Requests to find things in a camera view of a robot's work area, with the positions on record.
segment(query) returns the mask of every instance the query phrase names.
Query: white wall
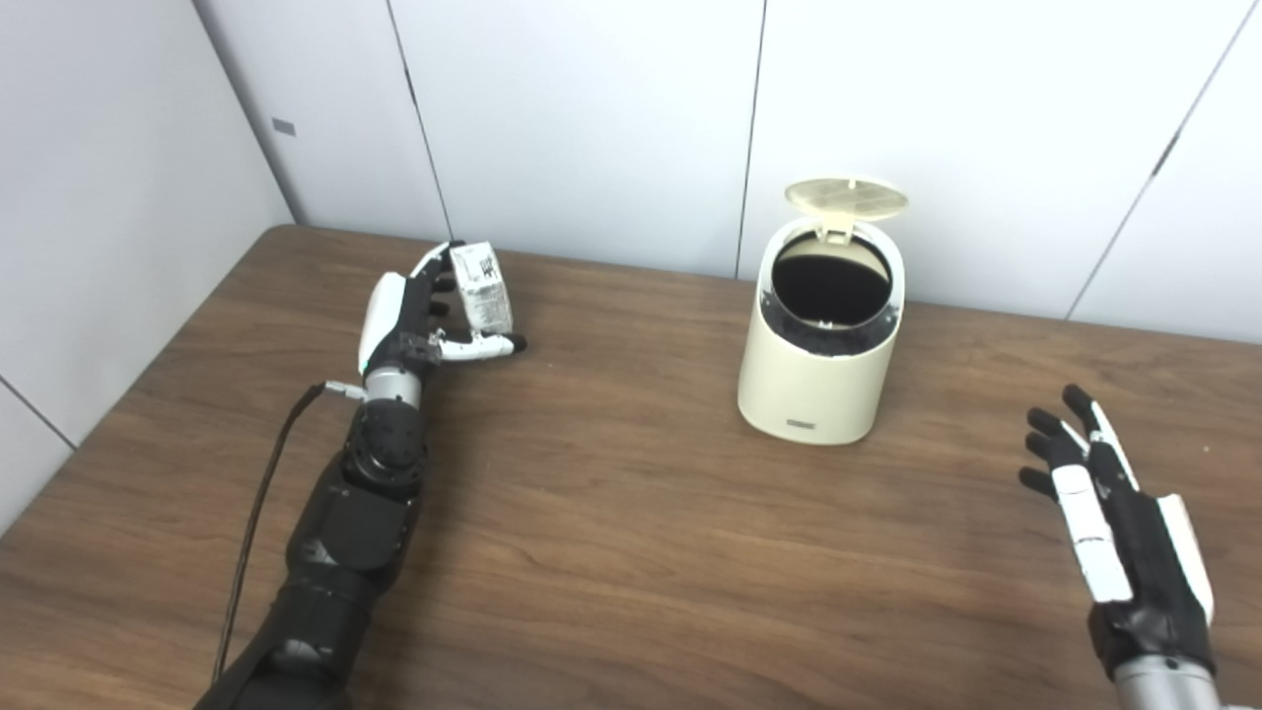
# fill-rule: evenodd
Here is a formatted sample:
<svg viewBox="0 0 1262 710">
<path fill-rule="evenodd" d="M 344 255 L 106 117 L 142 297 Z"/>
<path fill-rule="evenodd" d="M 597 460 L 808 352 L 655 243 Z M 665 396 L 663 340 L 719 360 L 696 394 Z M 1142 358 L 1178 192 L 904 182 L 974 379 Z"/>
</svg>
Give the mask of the white wall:
<svg viewBox="0 0 1262 710">
<path fill-rule="evenodd" d="M 196 4 L 299 219 L 449 237 L 385 0 Z"/>
<path fill-rule="evenodd" d="M 290 214 L 187 3 L 0 4 L 0 377 L 78 444 Z M 0 512 L 64 454 L 27 439 Z"/>
<path fill-rule="evenodd" d="M 1064 317 L 1244 0 L 770 0 L 741 275 L 790 182 L 899 184 L 909 296 Z"/>
<path fill-rule="evenodd" d="M 732 274 L 758 0 L 394 0 L 452 232 Z"/>
<path fill-rule="evenodd" d="M 1254 10 L 1074 319 L 1262 342 L 1259 91 Z"/>
<path fill-rule="evenodd" d="M 795 216 L 784 187 L 851 170 L 911 197 L 887 223 L 911 298 L 1050 317 L 1070 311 L 1249 5 L 767 0 L 760 34 L 758 0 L 392 0 L 394 24 L 385 0 L 197 1 L 316 223 L 444 236 L 409 227 L 442 211 L 440 188 L 461 238 L 752 277 Z M 1177 306 L 1114 305 L 1148 277 L 1128 275 L 1145 262 L 1129 231 L 1078 314 L 1186 329 Z M 1172 252 L 1167 238 L 1151 248 Z M 1182 303 L 1214 293 L 1203 271 Z M 1253 282 L 1228 290 L 1262 300 Z"/>
</svg>

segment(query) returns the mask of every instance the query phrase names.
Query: trash can lid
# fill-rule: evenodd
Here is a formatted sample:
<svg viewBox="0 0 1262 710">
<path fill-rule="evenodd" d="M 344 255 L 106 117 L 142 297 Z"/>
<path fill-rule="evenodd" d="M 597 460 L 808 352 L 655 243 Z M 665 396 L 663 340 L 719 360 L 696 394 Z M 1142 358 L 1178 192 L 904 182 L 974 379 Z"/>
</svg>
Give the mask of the trash can lid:
<svg viewBox="0 0 1262 710">
<path fill-rule="evenodd" d="M 851 240 L 854 221 L 892 217 L 907 206 L 907 195 L 878 179 L 838 175 L 804 179 L 785 188 L 785 198 L 803 212 L 824 219 L 820 238 Z"/>
</svg>

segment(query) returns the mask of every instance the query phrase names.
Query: robotic arm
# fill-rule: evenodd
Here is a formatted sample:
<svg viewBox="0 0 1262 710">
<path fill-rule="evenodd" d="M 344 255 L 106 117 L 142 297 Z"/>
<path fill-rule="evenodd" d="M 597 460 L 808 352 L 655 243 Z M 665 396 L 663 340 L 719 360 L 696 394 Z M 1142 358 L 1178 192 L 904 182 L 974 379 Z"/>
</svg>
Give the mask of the robotic arm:
<svg viewBox="0 0 1262 710">
<path fill-rule="evenodd" d="M 1047 472 L 1020 479 L 1060 506 L 1094 602 L 1092 644 L 1122 709 L 1219 710 L 1214 597 L 1182 498 L 1140 491 L 1099 404 L 1073 385 L 1063 399 L 1087 436 L 1031 410 L 1026 448 Z"/>
<path fill-rule="evenodd" d="M 399 576 L 429 468 L 422 395 L 444 362 L 525 348 L 516 334 L 430 329 L 454 290 L 452 242 L 381 276 L 360 340 L 362 405 L 285 550 L 289 575 L 259 633 L 194 710 L 350 710 L 346 684 L 377 599 Z"/>
</svg>

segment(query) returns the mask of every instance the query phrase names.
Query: black cable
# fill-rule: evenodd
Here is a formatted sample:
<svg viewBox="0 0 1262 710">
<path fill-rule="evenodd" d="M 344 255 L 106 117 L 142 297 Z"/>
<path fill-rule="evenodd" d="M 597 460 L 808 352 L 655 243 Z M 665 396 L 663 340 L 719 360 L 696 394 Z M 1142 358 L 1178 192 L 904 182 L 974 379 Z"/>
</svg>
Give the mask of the black cable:
<svg viewBox="0 0 1262 710">
<path fill-rule="evenodd" d="M 245 538 L 241 541 L 241 554 L 237 556 L 237 570 L 232 578 L 232 591 L 228 595 L 228 609 L 223 617 L 223 633 L 220 636 L 220 652 L 215 657 L 215 671 L 211 673 L 211 682 L 220 680 L 223 675 L 223 663 L 228 656 L 228 642 L 232 639 L 232 623 L 236 622 L 237 604 L 241 602 L 241 588 L 245 584 L 245 569 L 250 561 L 250 547 L 254 545 L 254 531 L 259 527 L 259 513 L 262 512 L 262 501 L 268 497 L 268 488 L 271 486 L 271 477 L 276 473 L 276 464 L 280 463 L 280 453 L 285 449 L 285 440 L 289 439 L 289 430 L 302 416 L 303 411 L 324 392 L 324 383 L 313 385 L 305 395 L 298 399 L 294 409 L 289 411 L 289 417 L 276 435 L 276 444 L 271 449 L 271 459 L 262 472 L 262 480 L 259 482 L 259 492 L 254 496 L 254 508 L 250 509 L 250 520 L 245 525 Z"/>
</svg>

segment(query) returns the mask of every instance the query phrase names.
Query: cream trash can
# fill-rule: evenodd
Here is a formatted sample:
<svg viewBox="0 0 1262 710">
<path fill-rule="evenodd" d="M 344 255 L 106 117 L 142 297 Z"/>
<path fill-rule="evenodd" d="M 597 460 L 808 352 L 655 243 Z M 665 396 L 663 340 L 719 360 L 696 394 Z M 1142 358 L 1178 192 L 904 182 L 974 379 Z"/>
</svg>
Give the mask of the cream trash can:
<svg viewBox="0 0 1262 710">
<path fill-rule="evenodd" d="M 819 178 L 785 189 L 806 217 L 771 237 L 758 269 L 737 402 L 771 436 L 837 445 L 876 420 L 902 322 L 899 247 L 871 223 L 907 198 L 870 178 Z"/>
</svg>

